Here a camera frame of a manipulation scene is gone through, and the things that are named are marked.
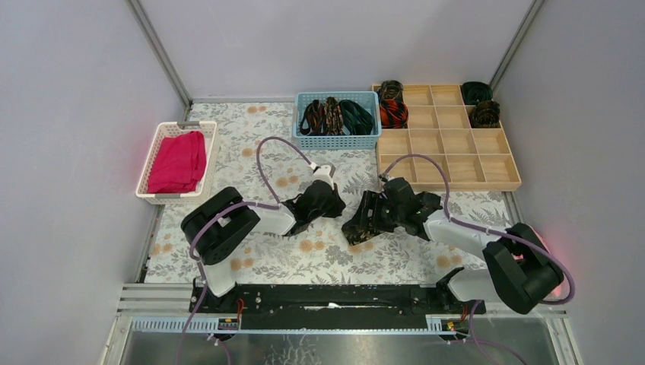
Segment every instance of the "black fabric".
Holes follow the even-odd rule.
[[[300,121],[300,133],[302,135],[322,135],[323,123],[325,122],[325,107],[320,100],[314,100],[307,105]]]
[[[343,123],[350,135],[369,135],[374,128],[374,117],[351,100],[341,100]]]
[[[477,105],[482,101],[492,100],[493,90],[483,82],[466,82],[462,85],[462,98],[465,105]]]
[[[468,119],[473,128],[499,128],[500,104],[493,100],[479,103],[470,112]]]

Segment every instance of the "compartment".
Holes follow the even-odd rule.
[[[430,86],[403,85],[403,102],[406,106],[432,105]]]
[[[407,129],[384,129],[377,146],[379,154],[409,154],[410,138]]]
[[[480,154],[509,154],[508,141],[501,129],[473,128],[475,146]]]
[[[382,154],[380,156],[380,173],[385,171],[389,165],[394,162],[401,155],[391,155],[391,154]],[[389,175],[392,177],[403,177],[410,183],[416,183],[416,173],[415,165],[412,163],[411,158],[406,158],[401,160],[394,168],[389,171]]]
[[[448,155],[450,178],[456,183],[484,182],[484,170],[479,158],[473,155]]]
[[[429,154],[428,157],[441,166],[443,173],[446,174],[446,178],[450,181],[450,169],[448,168],[446,156],[442,154]],[[443,189],[443,179],[441,178],[441,174],[432,163],[418,157],[415,157],[412,160],[414,160],[413,162],[415,165],[415,172],[417,173],[417,181],[420,183],[439,183],[439,185],[434,188],[438,187],[439,189]]]
[[[459,85],[431,85],[434,105],[463,105]]]
[[[442,129],[443,149],[447,154],[476,154],[475,140],[469,129]]]
[[[519,183],[519,174],[509,154],[480,156],[488,182]]]
[[[438,106],[436,111],[439,128],[470,129],[468,114],[463,106]]]
[[[409,129],[413,154],[442,154],[439,129]]]
[[[439,128],[437,114],[432,106],[408,106],[409,129]]]

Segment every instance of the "folded cloth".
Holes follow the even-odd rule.
[[[206,147],[201,132],[164,138],[148,177],[148,193],[194,192],[206,171]]]
[[[493,89],[479,81],[469,81],[462,85],[462,99],[466,105],[477,105],[493,99]]]
[[[385,129],[408,128],[408,107],[395,99],[381,100],[381,126]]]

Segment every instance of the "cable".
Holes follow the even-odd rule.
[[[571,301],[571,299],[573,299],[573,297],[574,297],[574,295],[575,295],[575,293],[576,293],[576,285],[575,285],[575,283],[574,283],[574,279],[573,279],[573,277],[571,276],[571,273],[569,272],[569,270],[567,270],[567,268],[565,268],[565,267],[564,267],[564,265],[563,265],[563,264],[562,264],[558,259],[556,259],[552,254],[550,254],[550,253],[549,253],[549,252],[547,252],[546,250],[542,249],[541,247],[538,247],[536,244],[534,244],[534,243],[532,243],[532,242],[530,242],[530,241],[528,241],[528,240],[525,240],[525,239],[523,239],[523,238],[520,238],[520,237],[514,236],[514,235],[512,235],[512,234],[508,234],[508,233],[506,233],[506,232],[500,232],[499,230],[490,230],[490,229],[488,229],[488,228],[486,228],[486,227],[482,227],[482,226],[479,226],[479,225],[477,225],[477,224],[467,223],[467,222],[461,221],[461,220],[459,220],[459,219],[457,219],[457,218],[454,218],[454,217],[451,217],[451,216],[450,216],[450,212],[449,212],[449,209],[448,209],[448,200],[450,199],[450,186],[448,185],[448,179],[447,179],[447,177],[446,177],[446,174],[444,173],[444,171],[441,169],[441,166],[439,166],[439,164],[438,164],[436,161],[434,161],[434,160],[432,160],[431,158],[429,158],[428,156],[424,156],[424,155],[422,155],[422,154],[406,154],[405,156],[401,156],[401,157],[397,158],[396,160],[394,160],[394,162],[392,162],[392,163],[388,166],[388,168],[387,168],[385,171],[383,171],[383,175],[388,174],[388,173],[389,173],[389,171],[390,171],[390,170],[391,170],[391,169],[392,169],[392,168],[393,168],[397,163],[399,163],[399,161],[400,161],[400,160],[403,160],[403,159],[405,159],[405,158],[410,158],[410,157],[419,157],[419,158],[423,158],[423,159],[427,160],[428,162],[432,163],[432,164],[437,168],[437,170],[439,171],[439,174],[441,175],[441,178],[443,179],[443,184],[444,184],[444,186],[445,186],[445,188],[446,188],[446,196],[443,198],[443,213],[446,215],[446,218],[448,219],[448,221],[452,221],[452,222],[454,222],[455,224],[458,224],[458,225],[460,225],[460,226],[462,226],[462,227],[470,228],[470,229],[472,229],[472,230],[478,230],[478,231],[481,231],[481,232],[485,232],[486,234],[491,233],[491,234],[494,234],[494,235],[496,235],[496,236],[501,236],[501,237],[507,238],[507,239],[509,239],[509,240],[513,240],[513,241],[516,241],[516,242],[522,243],[523,245],[528,246],[529,248],[534,249],[534,250],[535,250],[535,251],[537,251],[537,252],[540,252],[540,253],[541,253],[542,255],[544,255],[547,259],[549,259],[549,260],[551,260],[553,263],[555,263],[555,264],[559,267],[559,269],[560,269],[560,270],[562,270],[562,272],[564,273],[564,276],[567,278],[567,281],[569,282],[569,293],[568,293],[568,294],[567,294],[567,296],[566,296],[565,298],[563,298],[563,299],[560,299],[560,300],[552,300],[552,301],[543,300],[543,301],[541,301],[540,303],[544,303],[544,304],[551,304],[551,305],[559,305],[559,304],[565,304],[565,303],[568,303],[568,302],[570,302],[570,301]],[[504,345],[504,344],[500,344],[500,343],[493,342],[493,341],[478,340],[478,339],[475,337],[474,322],[472,321],[472,317],[475,315],[475,309],[477,308],[477,306],[479,305],[479,303],[481,303],[481,301],[480,301],[480,300],[476,301],[476,302],[475,302],[475,305],[472,307],[472,309],[471,309],[471,311],[470,311],[469,322],[470,322],[470,332],[471,332],[471,335],[470,335],[470,338],[469,338],[467,341],[473,341],[473,342],[475,342],[475,344],[477,345],[477,348],[478,348],[478,349],[483,353],[483,355],[484,355],[484,356],[485,356],[485,357],[486,357],[486,358],[487,358],[491,363],[494,363],[494,364],[496,364],[496,365],[499,365],[499,364],[498,364],[495,360],[493,360],[493,359],[488,355],[488,353],[486,353],[486,352],[484,351],[484,349],[483,349],[483,348],[481,348],[481,344],[488,344],[488,345],[490,345],[490,346],[495,346],[495,347],[497,347],[497,348],[503,348],[504,350],[507,350],[507,351],[509,351],[511,354],[513,354],[513,356],[517,357],[517,359],[518,359],[519,361],[521,361],[524,365],[528,365],[528,363],[526,362],[526,360],[524,360],[524,359],[523,359],[523,358],[522,358],[522,357],[521,357],[521,356],[520,356],[520,355],[519,355],[515,350],[513,350],[512,348],[509,348],[509,347],[507,347],[507,346],[506,346],[506,345]]]
[[[242,311],[244,311],[244,299],[239,298],[237,300],[237,328],[240,328],[240,316],[242,315]]]
[[[463,310],[462,310],[462,316],[459,318],[459,323],[463,323],[464,319],[468,315],[468,306],[464,304]]]
[[[508,351],[510,354],[512,354],[517,360],[519,360],[523,365],[529,365],[528,362],[520,355],[517,351],[514,349],[506,346],[505,344],[501,344],[499,342],[493,342],[493,341],[488,341],[488,340],[478,340],[480,344],[485,344],[487,346],[491,346],[492,348],[497,348],[498,350],[504,350]],[[455,340],[455,341],[450,341],[449,343],[446,343],[445,341],[442,342],[431,342],[429,344],[426,344],[427,346],[437,346],[441,344],[474,344],[475,341],[469,336],[467,338],[463,338],[461,340]]]
[[[262,148],[262,145],[265,142],[271,141],[272,139],[275,139],[276,141],[282,141],[282,142],[286,143],[287,145],[289,145],[289,147],[293,148],[294,151],[296,151],[303,158],[303,160],[307,163],[307,165],[311,165],[311,161],[307,158],[307,156],[304,155],[304,153],[301,150],[298,149],[298,147],[296,147],[293,143],[287,141],[284,138],[267,137],[267,138],[264,138],[264,139],[262,139],[260,141],[260,143],[258,144],[258,149],[256,150],[256,162],[258,164],[258,171],[260,172],[260,176],[262,177],[262,181],[264,181],[264,183],[266,184],[266,187],[271,192],[271,195],[273,195],[273,198],[275,199],[275,201],[278,204],[280,204],[280,198],[278,197],[278,194],[275,193],[275,190],[271,187],[271,184],[266,179],[266,175],[264,174],[264,171],[262,171],[262,165],[260,163],[260,148]]]
[[[482,354],[484,354],[484,356],[488,359],[488,361],[490,361],[491,363],[494,363],[495,365],[500,365],[497,361],[493,360],[493,358],[488,354],[488,352],[484,351],[484,349],[481,348],[481,343],[483,342],[481,340],[478,340],[477,336],[475,336],[475,322],[473,322],[472,317],[475,315],[475,309],[477,309],[477,306],[479,306],[480,303],[481,303],[481,300],[475,301],[475,305],[472,306],[472,308],[470,309],[470,316],[468,317],[468,322],[470,325],[470,338],[473,342],[475,342],[475,344],[477,345],[477,348],[481,351]],[[502,344],[498,344],[497,342],[492,342],[492,341],[489,341],[489,342],[494,344],[494,346],[502,345]],[[524,358],[521,357],[519,354],[515,354],[515,357],[517,357],[519,361],[522,361],[524,365],[528,365],[526,360],[524,360]]]
[[[179,363],[180,363],[180,355],[181,355],[181,349],[182,349],[182,346],[183,346],[183,340],[186,337],[186,331],[188,330],[188,327],[190,325],[190,321],[192,321],[192,318],[197,313],[197,310],[199,309],[199,306],[202,305],[202,301],[206,297],[206,292],[208,291],[208,287],[206,285],[206,273],[204,272],[204,267],[203,267],[203,264],[202,264],[202,260],[198,256],[195,255],[195,246],[197,246],[197,242],[199,242],[199,240],[202,238],[202,236],[204,236],[204,233],[209,228],[211,228],[213,226],[213,224],[215,224],[215,222],[218,221],[218,219],[224,217],[225,215],[229,214],[230,212],[232,212],[235,209],[245,207],[245,206],[248,206],[248,205],[252,205],[252,206],[256,206],[256,207],[260,207],[260,208],[266,208],[266,209],[273,209],[273,210],[279,209],[279,207],[277,207],[275,205],[268,205],[268,204],[257,203],[257,202],[239,202],[239,203],[233,204],[233,205],[231,205],[229,207],[226,207],[223,211],[217,213],[211,220],[209,220],[208,223],[206,223],[204,225],[204,227],[202,227],[201,230],[199,230],[199,232],[195,235],[195,238],[193,238],[192,242],[190,243],[190,248],[188,250],[188,254],[189,254],[191,259],[197,261],[197,269],[199,270],[199,275],[202,278],[202,283],[203,283],[204,287],[202,289],[202,294],[199,296],[199,298],[197,299],[197,302],[195,303],[195,307],[193,307],[192,312],[190,313],[190,315],[188,316],[188,319],[186,320],[186,323],[183,325],[182,332],[181,332],[181,337],[180,337],[180,343],[177,346],[177,353],[175,355],[175,365],[179,365]],[[228,358],[228,364],[231,365],[230,354],[229,353],[227,353],[227,358]]]
[[[574,295],[576,293],[576,284],[574,282],[573,276],[571,275],[569,270],[564,267],[564,265],[562,264],[562,262],[560,262],[560,260],[556,259],[555,256],[553,256],[551,253],[547,252],[545,249],[537,246],[533,242],[530,242],[530,241],[525,240],[523,238],[514,236],[512,234],[508,234],[506,232],[501,232],[499,230],[490,230],[487,227],[479,226],[477,224],[467,223],[467,222],[461,221],[458,218],[451,217],[450,212],[448,210],[448,199],[450,198],[450,187],[448,185],[448,179],[446,178],[446,174],[441,169],[441,166],[439,166],[439,164],[437,162],[435,162],[434,160],[432,160],[428,156],[424,156],[423,154],[406,154],[405,156],[401,156],[401,157],[397,158],[396,160],[394,160],[394,162],[392,162],[392,164],[389,165],[389,167],[383,172],[383,175],[386,175],[387,173],[389,173],[389,171],[397,163],[399,163],[400,160],[403,160],[405,158],[410,158],[410,157],[423,158],[423,159],[431,162],[437,168],[437,170],[439,170],[439,174],[441,175],[441,178],[443,179],[443,184],[446,187],[446,196],[443,198],[443,213],[446,215],[446,218],[448,219],[448,221],[452,221],[455,224],[458,224],[458,225],[460,225],[462,227],[470,228],[472,230],[478,230],[480,232],[494,234],[495,236],[504,237],[504,238],[507,238],[509,240],[513,240],[513,241],[516,241],[518,243],[522,243],[523,245],[528,246],[529,248],[534,249],[535,251],[541,253],[544,257],[546,257],[547,259],[549,259],[553,263],[555,263],[556,266],[560,270],[562,270],[562,273],[567,278],[567,282],[569,283],[569,293],[563,299],[559,299],[559,300],[542,300],[540,303],[549,304],[549,305],[561,305],[561,304],[569,303],[571,301],[571,299],[574,298]]]
[[[212,335],[209,335],[208,338],[206,339],[206,341],[210,341],[211,336]],[[224,343],[224,341],[222,341],[222,340],[220,340],[219,338],[216,337],[215,338],[215,346],[218,346],[219,344],[222,345],[222,347],[224,348],[224,352],[226,353],[226,363],[228,365],[231,365],[233,363],[233,359],[230,356],[230,350],[228,349],[228,346]]]

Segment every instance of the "red and black striped fabric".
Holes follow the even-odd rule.
[[[408,107],[394,99],[381,100],[381,126],[385,129],[408,128]]]

